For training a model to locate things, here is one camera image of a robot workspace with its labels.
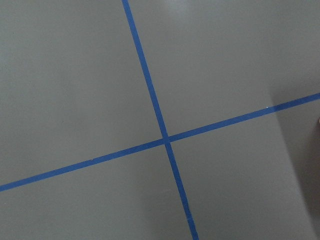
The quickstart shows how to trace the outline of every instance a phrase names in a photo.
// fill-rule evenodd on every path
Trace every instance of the gray surface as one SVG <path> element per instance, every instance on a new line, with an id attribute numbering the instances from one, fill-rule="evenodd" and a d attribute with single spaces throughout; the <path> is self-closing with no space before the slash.
<path id="1" fill-rule="evenodd" d="M 320 102 L 277 112 L 314 229 L 320 236 Z"/>
<path id="2" fill-rule="evenodd" d="M 0 184 L 161 138 L 121 1 L 1 1 Z"/>
<path id="3" fill-rule="evenodd" d="M 172 147 L 200 239 L 317 239 L 275 115 Z"/>
<path id="4" fill-rule="evenodd" d="M 320 92 L 319 1 L 130 4 L 170 135 Z M 121 1 L 3 0 L 0 36 L 0 184 L 161 137 Z M 316 239 L 319 104 L 173 143 L 200 240 Z M 163 146 L 0 205 L 1 239 L 191 239 Z"/>
<path id="5" fill-rule="evenodd" d="M 320 92 L 319 1 L 131 2 L 170 135 Z"/>
<path id="6" fill-rule="evenodd" d="M 163 146 L 0 193 L 2 240 L 190 240 Z"/>

